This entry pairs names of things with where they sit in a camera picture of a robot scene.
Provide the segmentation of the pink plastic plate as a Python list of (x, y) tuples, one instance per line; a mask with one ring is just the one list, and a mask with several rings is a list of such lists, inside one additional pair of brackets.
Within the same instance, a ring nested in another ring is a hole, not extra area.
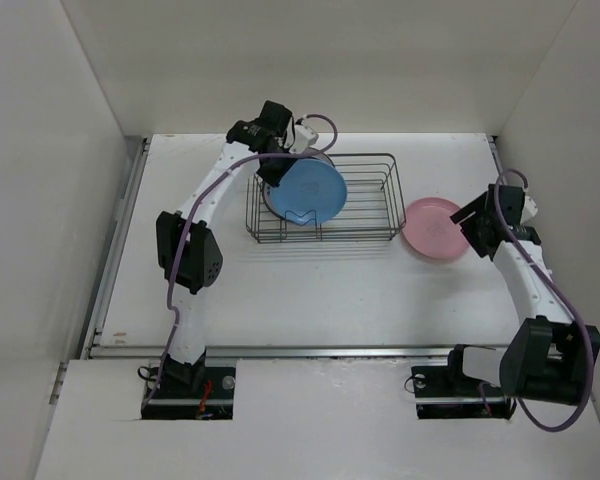
[(444, 198), (423, 197), (405, 208), (401, 234), (417, 253), (433, 260), (454, 261), (469, 249), (469, 243), (451, 220), (460, 207)]

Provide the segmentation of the metal wire dish rack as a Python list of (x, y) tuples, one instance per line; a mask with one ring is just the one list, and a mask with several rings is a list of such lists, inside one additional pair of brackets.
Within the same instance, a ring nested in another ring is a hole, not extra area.
[(396, 159), (389, 153), (309, 149), (279, 187), (247, 187), (246, 230), (260, 243), (390, 240), (405, 225)]

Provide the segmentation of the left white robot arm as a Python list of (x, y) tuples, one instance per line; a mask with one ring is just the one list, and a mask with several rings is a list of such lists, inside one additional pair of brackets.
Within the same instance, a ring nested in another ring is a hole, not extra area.
[(317, 139), (318, 134), (296, 121), (290, 110), (267, 101), (258, 117), (239, 120), (229, 129), (218, 159), (190, 199), (178, 211), (158, 216), (158, 262), (168, 281), (167, 308), (174, 314), (158, 378), (169, 380), (181, 396), (197, 394), (204, 382), (196, 365), (206, 349), (204, 321), (192, 312), (187, 297), (210, 287), (223, 266), (214, 222), (246, 180), (259, 174), (278, 185)]

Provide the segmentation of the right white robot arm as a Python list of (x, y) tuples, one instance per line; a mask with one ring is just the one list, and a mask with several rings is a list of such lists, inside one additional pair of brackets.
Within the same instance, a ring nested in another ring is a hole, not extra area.
[(577, 405), (591, 392), (600, 332), (578, 326), (570, 307), (548, 286), (541, 240), (523, 223), (524, 190), (489, 185), (453, 214), (470, 246), (504, 279), (520, 326), (504, 351), (458, 344), (443, 369), (445, 386), (467, 393), (479, 381), (509, 397)]

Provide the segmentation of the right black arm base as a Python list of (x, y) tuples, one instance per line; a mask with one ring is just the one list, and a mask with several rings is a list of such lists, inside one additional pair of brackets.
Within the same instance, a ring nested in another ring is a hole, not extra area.
[(517, 401), (499, 387), (469, 378), (453, 378), (446, 366), (416, 365), (403, 384), (415, 399), (419, 420), (510, 420)]

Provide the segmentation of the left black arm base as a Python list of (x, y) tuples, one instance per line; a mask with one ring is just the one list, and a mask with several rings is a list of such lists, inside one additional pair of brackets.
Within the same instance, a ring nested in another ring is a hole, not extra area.
[(236, 387), (234, 366), (206, 366), (174, 362), (158, 376), (159, 366), (140, 366), (145, 383), (140, 406), (142, 420), (232, 420)]

